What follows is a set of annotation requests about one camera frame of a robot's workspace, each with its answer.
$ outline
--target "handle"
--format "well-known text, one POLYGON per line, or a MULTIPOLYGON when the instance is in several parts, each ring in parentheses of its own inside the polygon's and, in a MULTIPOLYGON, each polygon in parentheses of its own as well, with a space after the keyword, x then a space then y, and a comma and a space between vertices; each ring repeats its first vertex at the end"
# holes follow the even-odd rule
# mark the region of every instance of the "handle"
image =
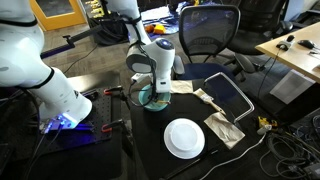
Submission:
POLYGON ((217 111, 219 111, 221 114, 226 115, 226 113, 224 112, 224 110, 219 107, 218 105, 216 105, 214 102, 210 101, 209 104, 217 111))

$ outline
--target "white cable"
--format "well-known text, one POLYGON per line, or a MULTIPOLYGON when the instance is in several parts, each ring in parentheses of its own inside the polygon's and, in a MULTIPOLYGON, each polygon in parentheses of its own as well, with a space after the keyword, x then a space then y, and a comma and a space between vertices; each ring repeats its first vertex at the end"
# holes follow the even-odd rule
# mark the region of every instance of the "white cable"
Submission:
POLYGON ((236 161, 236 160, 242 158, 242 156, 244 156, 248 151, 250 151, 251 149, 253 149, 253 148, 257 147, 259 144, 261 144, 265 136, 266 136, 266 133, 262 136, 262 138, 259 140, 259 142, 258 142, 257 144, 249 147, 249 148, 248 148, 246 151, 244 151, 239 157, 236 157, 236 158, 234 158, 234 159, 231 159, 231 160, 229 160, 229 161, 220 163, 220 164, 212 167, 212 168, 207 172, 207 174, 205 174, 205 175, 204 175, 202 178, 200 178, 199 180, 203 180, 204 178, 206 178, 215 168, 220 167, 220 166, 223 166, 223 165, 226 165, 226 164, 228 164, 228 163, 231 163, 231 162, 233 162, 233 161, 236 161))

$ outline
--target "wall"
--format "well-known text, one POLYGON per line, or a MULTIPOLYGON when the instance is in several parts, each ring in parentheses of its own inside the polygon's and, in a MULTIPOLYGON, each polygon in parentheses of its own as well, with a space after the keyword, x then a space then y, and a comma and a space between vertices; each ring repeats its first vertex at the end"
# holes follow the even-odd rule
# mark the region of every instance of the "wall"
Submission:
POLYGON ((304 6, 302 9, 302 12, 305 12, 306 10, 309 10, 311 6, 317 2, 318 0, 304 0, 304 6))

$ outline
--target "black bag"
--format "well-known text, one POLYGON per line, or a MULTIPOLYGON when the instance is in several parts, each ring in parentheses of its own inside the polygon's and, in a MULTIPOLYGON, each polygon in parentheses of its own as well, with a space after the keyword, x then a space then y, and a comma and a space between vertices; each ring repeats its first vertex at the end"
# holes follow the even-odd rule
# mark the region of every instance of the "black bag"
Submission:
MULTIPOLYGON (((104 17, 104 19, 119 19, 119 15, 117 13, 111 13, 104 17)), ((90 28, 100 25, 99 18, 88 18, 88 24, 90 28)), ((111 46, 128 42, 128 30, 124 23, 107 23, 105 21, 101 26, 103 30, 94 35, 94 40, 97 44, 111 46)))

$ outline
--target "white plate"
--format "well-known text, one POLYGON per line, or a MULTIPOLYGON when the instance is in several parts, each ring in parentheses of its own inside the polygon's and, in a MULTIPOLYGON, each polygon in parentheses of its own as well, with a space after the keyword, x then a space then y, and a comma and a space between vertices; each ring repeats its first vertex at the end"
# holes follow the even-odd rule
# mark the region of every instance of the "white plate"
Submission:
POLYGON ((166 127, 164 143, 174 156, 191 159, 201 153, 205 139, 201 128, 195 122, 179 118, 166 127))

